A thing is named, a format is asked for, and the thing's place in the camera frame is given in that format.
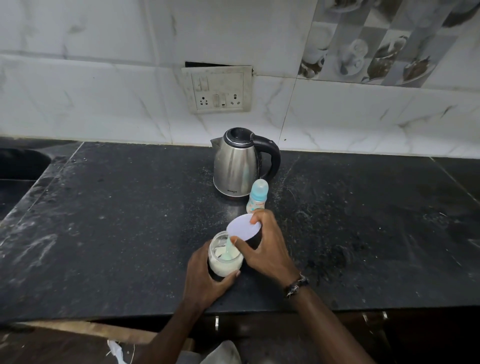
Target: blue bottle cap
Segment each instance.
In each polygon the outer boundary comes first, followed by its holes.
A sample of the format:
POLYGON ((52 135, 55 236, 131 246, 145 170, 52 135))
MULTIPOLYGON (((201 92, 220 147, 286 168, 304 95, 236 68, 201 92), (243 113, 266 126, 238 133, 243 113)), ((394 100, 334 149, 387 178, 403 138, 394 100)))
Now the blue bottle cap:
POLYGON ((255 201, 264 201, 267 199, 268 182, 265 180, 256 180, 252 185, 250 197, 255 201))

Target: wristband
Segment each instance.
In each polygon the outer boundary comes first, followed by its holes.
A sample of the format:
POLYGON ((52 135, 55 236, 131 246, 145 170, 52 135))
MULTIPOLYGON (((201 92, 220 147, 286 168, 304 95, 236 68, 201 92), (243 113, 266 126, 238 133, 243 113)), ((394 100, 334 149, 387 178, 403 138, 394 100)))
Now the wristband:
POLYGON ((300 287, 307 286, 307 285, 308 285, 308 278, 300 273, 300 278, 284 289, 285 298, 290 298, 290 296, 297 294, 300 290, 300 287))

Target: kitchen counter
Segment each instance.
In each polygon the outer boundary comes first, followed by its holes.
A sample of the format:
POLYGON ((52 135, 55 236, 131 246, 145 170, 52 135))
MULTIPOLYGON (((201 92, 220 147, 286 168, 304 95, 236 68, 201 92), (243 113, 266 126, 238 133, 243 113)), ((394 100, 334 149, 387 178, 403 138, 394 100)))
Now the kitchen counter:
MULTIPOLYGON (((0 321, 173 313, 192 252, 245 213, 212 184, 214 150, 68 146, 0 230, 0 321)), ((480 205, 441 163, 282 152, 266 207, 328 306, 480 304, 480 205)), ((208 312, 286 310, 244 263, 208 312)))

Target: forearm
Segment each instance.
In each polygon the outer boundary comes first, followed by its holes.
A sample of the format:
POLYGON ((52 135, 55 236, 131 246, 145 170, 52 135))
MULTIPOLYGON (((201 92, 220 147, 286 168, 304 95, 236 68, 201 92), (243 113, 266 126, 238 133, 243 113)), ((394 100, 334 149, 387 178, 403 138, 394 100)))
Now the forearm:
POLYGON ((292 304, 326 363, 371 364, 372 358, 310 287, 292 296, 292 304))
POLYGON ((182 302, 167 325, 148 344, 135 364, 175 364, 185 340, 202 310, 182 302))

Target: hand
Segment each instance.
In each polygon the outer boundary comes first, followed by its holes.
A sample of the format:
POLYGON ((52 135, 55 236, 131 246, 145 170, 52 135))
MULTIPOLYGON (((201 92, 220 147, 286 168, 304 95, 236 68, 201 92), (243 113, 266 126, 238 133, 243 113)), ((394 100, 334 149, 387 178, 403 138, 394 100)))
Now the hand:
POLYGON ((243 254, 249 266, 273 278, 284 288, 295 282, 300 277, 300 272, 288 255, 282 231, 273 213, 270 210, 255 210, 250 223, 258 221, 262 223, 262 241, 256 250, 238 236, 232 236, 230 240, 243 254))
POLYGON ((223 295, 235 282, 240 271, 230 273, 221 282, 216 282, 208 273, 208 246, 207 241, 200 249, 192 254, 187 266, 187 278, 183 301, 192 305, 201 312, 205 311, 213 302, 223 295))

